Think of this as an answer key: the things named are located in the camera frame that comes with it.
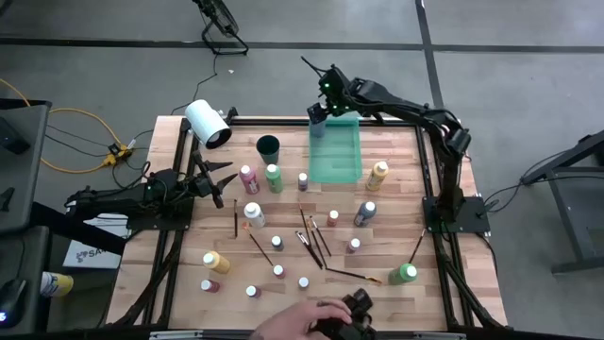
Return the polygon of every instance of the yellow paint bottle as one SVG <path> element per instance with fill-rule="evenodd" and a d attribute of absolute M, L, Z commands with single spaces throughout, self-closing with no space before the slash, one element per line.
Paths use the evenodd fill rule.
<path fill-rule="evenodd" d="M 204 255 L 204 266 L 216 273 L 226 274 L 230 269 L 230 262 L 219 253 L 211 251 Z"/>
<path fill-rule="evenodd" d="M 367 180 L 367 190 L 377 191 L 381 182 L 384 181 L 388 175 L 388 164 L 385 161 L 378 161 L 374 168 L 371 170 L 369 179 Z"/>

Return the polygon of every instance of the hand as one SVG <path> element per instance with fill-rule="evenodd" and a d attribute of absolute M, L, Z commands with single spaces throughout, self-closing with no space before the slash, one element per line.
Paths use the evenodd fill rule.
<path fill-rule="evenodd" d="M 249 339 L 326 340 L 318 331 L 309 332 L 310 327 L 318 320 L 332 317 L 350 324 L 350 313 L 346 304 L 338 299 L 298 302 L 262 322 Z"/>

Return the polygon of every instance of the transparent green tray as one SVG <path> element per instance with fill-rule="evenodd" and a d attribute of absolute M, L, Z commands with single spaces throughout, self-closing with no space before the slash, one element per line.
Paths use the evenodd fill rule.
<path fill-rule="evenodd" d="M 310 180 L 319 183 L 356 183 L 362 176 L 359 120 L 327 120 L 325 135 L 310 138 Z"/>

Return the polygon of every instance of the gray floor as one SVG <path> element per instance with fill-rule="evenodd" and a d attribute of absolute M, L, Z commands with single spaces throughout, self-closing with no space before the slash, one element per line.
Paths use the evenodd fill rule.
<path fill-rule="evenodd" d="M 202 23 L 191 2 L 180 0 L 20 0 L 0 19 L 0 33 L 36 37 L 198 40 Z M 250 42 L 421 43 L 412 0 L 226 0 Z M 434 43 L 604 45 L 604 3 L 598 0 L 425 0 Z M 254 49 L 247 58 L 220 58 L 219 76 L 199 97 L 240 114 L 304 114 L 316 100 L 316 77 L 300 60 L 340 65 L 393 93 L 431 102 L 421 51 Z M 602 54 L 436 53 L 446 106 L 471 129 L 471 155 L 484 196 L 514 184 L 534 162 L 604 128 Z M 154 117 L 191 99 L 194 85 L 211 75 L 205 49 L 127 49 L 0 46 L 0 77 L 30 98 L 54 107 L 93 111 L 123 141 L 151 128 Z M 0 97 L 13 96 L 0 87 Z M 51 124 L 109 142 L 94 121 L 69 113 Z M 100 146 L 49 134 L 82 145 Z M 100 160 L 47 141 L 44 157 L 70 168 Z M 145 154 L 137 152 L 135 162 Z M 119 178 L 136 177 L 127 168 Z M 64 175 L 43 166 L 36 198 L 60 209 L 85 185 L 112 188 L 108 170 Z M 562 222 L 546 186 L 520 191 L 491 217 L 492 243 L 510 325 L 519 330 L 604 337 L 604 271 L 553 277 L 549 268 L 573 260 Z M 60 261 L 54 266 L 61 270 Z M 62 303 L 51 328 L 93 326 L 105 306 L 112 273 L 94 273 Z"/>

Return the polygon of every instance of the wooden table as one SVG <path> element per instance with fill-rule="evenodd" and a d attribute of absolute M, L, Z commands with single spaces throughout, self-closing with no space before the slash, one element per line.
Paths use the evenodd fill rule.
<path fill-rule="evenodd" d="M 151 142 L 148 160 L 151 171 L 171 168 L 176 149 L 181 117 L 159 117 Z M 225 188 L 225 207 L 215 208 L 210 197 L 197 198 L 193 210 L 191 228 L 185 233 L 180 256 L 174 304 L 170 328 L 189 329 L 254 329 L 264 319 L 301 299 L 342 298 L 359 287 L 364 288 L 374 301 L 369 311 L 374 327 L 379 331 L 438 331 L 445 330 L 445 316 L 437 275 L 434 247 L 431 236 L 419 247 L 413 261 L 419 275 L 415 282 L 398 286 L 371 282 L 341 274 L 320 270 L 294 234 L 303 231 L 298 210 L 302 202 L 305 214 L 313 215 L 322 229 L 333 257 L 327 262 L 332 268 L 345 269 L 363 275 L 377 277 L 387 282 L 387 273 L 408 261 L 419 235 L 424 228 L 421 199 L 425 195 L 420 169 L 419 151 L 415 130 L 412 127 L 361 127 L 361 156 L 363 178 L 357 184 L 321 184 L 310 182 L 309 190 L 297 190 L 297 175 L 308 173 L 309 137 L 307 127 L 233 127 L 233 136 L 215 150 L 202 148 L 205 160 L 234 162 L 228 168 L 213 172 L 218 180 L 237 173 L 241 166 L 254 166 L 258 171 L 260 192 L 247 195 L 243 185 L 235 178 Z M 263 175 L 265 164 L 255 145 L 264 134 L 273 134 L 281 142 L 278 165 L 281 167 L 284 190 L 280 194 L 268 191 Z M 192 136 L 188 137 L 185 150 L 189 150 Z M 435 174 L 431 150 L 428 150 L 431 174 Z M 187 164 L 183 160 L 183 170 Z M 390 174 L 379 192 L 368 192 L 364 182 L 371 167 L 378 161 L 386 161 Z M 476 192 L 471 165 L 464 161 L 461 187 L 467 196 Z M 262 257 L 244 231 L 234 238 L 233 199 L 238 200 L 240 225 L 246 219 L 243 206 L 258 202 L 267 224 L 263 229 L 253 229 L 259 243 L 275 264 L 286 270 L 284 280 L 272 274 L 272 267 Z M 377 215 L 368 228 L 354 227 L 352 220 L 363 201 L 377 204 Z M 340 212 L 337 227 L 326 226 L 327 213 Z M 283 239 L 283 252 L 272 250 L 270 239 L 279 235 Z M 346 243 L 353 237 L 361 240 L 361 249 L 355 254 L 345 254 Z M 144 231 L 126 245 L 115 290 L 109 309 L 108 322 L 124 314 L 147 284 L 155 247 L 156 231 Z M 489 312 L 501 323 L 506 323 L 501 296 L 491 253 L 487 246 L 473 234 L 459 235 L 462 261 L 468 285 Z M 171 245 L 167 244 L 166 253 Z M 216 250 L 231 261 L 227 275 L 208 270 L 202 263 L 203 255 Z M 310 279 L 306 291 L 297 288 L 297 280 Z M 200 282 L 210 278 L 221 282 L 217 294 L 200 290 Z M 459 294 L 452 288 L 456 317 L 460 322 Z M 249 298 L 245 287 L 257 285 L 261 298 Z M 163 301 L 164 286 L 159 288 L 155 317 Z"/>

